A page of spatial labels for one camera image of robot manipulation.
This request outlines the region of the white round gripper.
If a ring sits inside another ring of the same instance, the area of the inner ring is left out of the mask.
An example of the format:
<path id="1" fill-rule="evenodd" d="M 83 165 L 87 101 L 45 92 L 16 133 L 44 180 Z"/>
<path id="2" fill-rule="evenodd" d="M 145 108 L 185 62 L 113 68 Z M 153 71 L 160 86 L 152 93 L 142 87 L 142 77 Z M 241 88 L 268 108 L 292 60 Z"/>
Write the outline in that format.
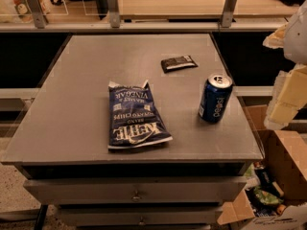
<path id="1" fill-rule="evenodd" d="M 288 25 L 268 35 L 267 48 L 284 47 L 284 56 L 299 63 L 290 72 L 280 71 L 275 79 L 272 100 L 267 108 L 264 125 L 267 129 L 286 127 L 298 111 L 307 104 L 307 0 L 290 18 Z"/>

